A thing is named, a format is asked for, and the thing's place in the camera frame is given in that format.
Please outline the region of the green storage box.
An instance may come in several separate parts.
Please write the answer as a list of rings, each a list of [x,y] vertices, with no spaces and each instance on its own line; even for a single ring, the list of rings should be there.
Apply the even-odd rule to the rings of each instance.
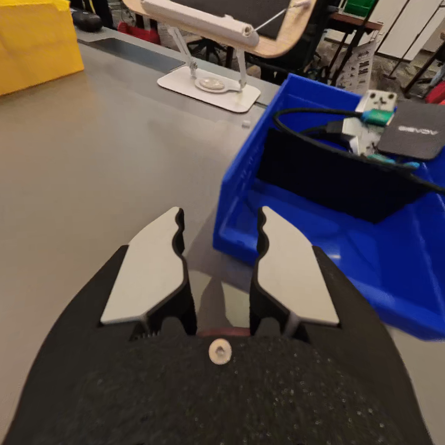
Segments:
[[[347,0],[343,2],[343,13],[365,18],[373,9],[375,0]]]

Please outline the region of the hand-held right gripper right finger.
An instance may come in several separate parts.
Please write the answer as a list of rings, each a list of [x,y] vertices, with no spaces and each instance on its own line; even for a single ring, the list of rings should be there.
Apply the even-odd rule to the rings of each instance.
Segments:
[[[275,319],[285,336],[293,336],[302,323],[340,326],[314,246],[267,206],[259,208],[257,251],[250,291],[252,315]]]

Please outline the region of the red box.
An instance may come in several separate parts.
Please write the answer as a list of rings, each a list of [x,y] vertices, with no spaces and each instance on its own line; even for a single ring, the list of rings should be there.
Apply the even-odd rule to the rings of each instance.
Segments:
[[[142,29],[121,21],[118,24],[117,30],[123,34],[130,35],[153,44],[161,45],[160,36],[156,29]]]

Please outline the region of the white tablet stand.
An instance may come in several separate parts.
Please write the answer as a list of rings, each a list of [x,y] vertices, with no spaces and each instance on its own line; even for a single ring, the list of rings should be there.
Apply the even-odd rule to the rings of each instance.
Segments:
[[[255,46],[259,42],[259,35],[252,25],[229,15],[216,16],[166,0],[141,1],[141,4],[148,15],[156,18],[162,16],[186,25],[193,31],[213,34],[223,42],[232,41],[241,46]],[[242,49],[237,53],[240,80],[236,81],[198,68],[179,29],[167,25],[167,30],[179,48],[185,66],[160,77],[158,86],[232,113],[243,114],[250,110],[259,98],[260,91],[247,84],[245,54]]]

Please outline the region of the wooden side table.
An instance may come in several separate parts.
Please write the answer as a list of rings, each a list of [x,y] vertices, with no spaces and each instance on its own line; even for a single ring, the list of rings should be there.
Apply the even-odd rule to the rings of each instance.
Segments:
[[[347,14],[332,13],[327,22],[327,28],[346,34],[351,34],[360,28],[364,22],[363,18],[350,16]],[[364,32],[370,34],[373,31],[380,31],[383,23],[368,21],[365,25]]]

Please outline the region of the wood framed black board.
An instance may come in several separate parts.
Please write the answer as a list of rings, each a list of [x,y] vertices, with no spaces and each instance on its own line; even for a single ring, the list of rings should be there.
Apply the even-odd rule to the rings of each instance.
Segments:
[[[132,12],[263,58],[289,52],[300,40],[316,1],[125,0]]]

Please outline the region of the printed white sheet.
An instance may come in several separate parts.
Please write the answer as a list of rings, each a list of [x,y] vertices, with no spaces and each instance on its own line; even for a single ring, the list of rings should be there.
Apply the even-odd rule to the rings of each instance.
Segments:
[[[336,86],[363,96],[369,89],[376,41],[359,45],[352,50],[351,57],[340,73]]]

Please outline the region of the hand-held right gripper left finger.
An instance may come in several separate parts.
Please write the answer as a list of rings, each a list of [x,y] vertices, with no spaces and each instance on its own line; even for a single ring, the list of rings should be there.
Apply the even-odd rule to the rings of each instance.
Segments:
[[[185,244],[184,211],[172,207],[144,227],[128,244],[100,322],[139,322],[159,332],[164,319],[177,318],[187,335],[197,332],[197,316]]]

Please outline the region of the blue storage bin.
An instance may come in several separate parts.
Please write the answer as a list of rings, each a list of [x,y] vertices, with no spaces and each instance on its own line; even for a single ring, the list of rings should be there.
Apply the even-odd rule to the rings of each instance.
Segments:
[[[258,257],[258,209],[270,207],[331,258],[381,320],[424,340],[444,339],[444,148],[412,173],[402,172],[401,165],[374,162],[413,175],[433,189],[379,223],[329,209],[257,178],[268,130],[279,130],[273,120],[277,112],[354,111],[359,100],[357,94],[290,74],[223,177],[213,246],[253,265]],[[306,135],[301,140],[345,151]]]

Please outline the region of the black pouch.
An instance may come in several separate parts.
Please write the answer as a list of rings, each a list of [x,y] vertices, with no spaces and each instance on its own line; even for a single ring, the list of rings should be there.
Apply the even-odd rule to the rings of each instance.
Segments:
[[[103,24],[99,16],[85,10],[71,10],[73,24],[76,28],[84,32],[98,32]]]

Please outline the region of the black bin divider panel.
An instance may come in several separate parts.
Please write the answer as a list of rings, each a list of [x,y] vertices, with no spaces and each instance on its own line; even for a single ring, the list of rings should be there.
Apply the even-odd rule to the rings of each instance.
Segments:
[[[430,183],[396,168],[358,160],[275,128],[268,130],[257,178],[371,223],[433,191]]]

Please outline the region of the black office chair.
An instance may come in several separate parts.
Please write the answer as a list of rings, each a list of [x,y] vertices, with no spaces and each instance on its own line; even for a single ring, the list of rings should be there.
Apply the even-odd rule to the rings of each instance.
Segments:
[[[247,53],[245,60],[247,67],[258,68],[260,79],[272,84],[281,85],[292,73],[303,77],[319,80],[319,74],[312,74],[311,71],[319,71],[315,68],[315,58],[321,59],[317,53],[317,47],[322,41],[323,34],[318,37],[304,34],[300,41],[288,53],[281,57],[266,59]],[[220,45],[207,38],[200,38],[190,41],[187,44],[192,56],[209,61],[210,55],[216,59],[216,64],[234,69],[233,57],[235,50],[226,45]]]

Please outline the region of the black square adapter hub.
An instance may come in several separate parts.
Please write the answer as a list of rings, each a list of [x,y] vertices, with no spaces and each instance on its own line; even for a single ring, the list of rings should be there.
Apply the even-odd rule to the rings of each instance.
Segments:
[[[381,153],[429,161],[445,145],[445,107],[405,101],[383,131],[377,144]]]

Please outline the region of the yellow storage bin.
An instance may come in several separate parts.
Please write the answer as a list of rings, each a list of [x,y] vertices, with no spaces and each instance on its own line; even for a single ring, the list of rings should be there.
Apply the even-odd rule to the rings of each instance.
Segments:
[[[83,70],[68,1],[0,2],[1,96]]]

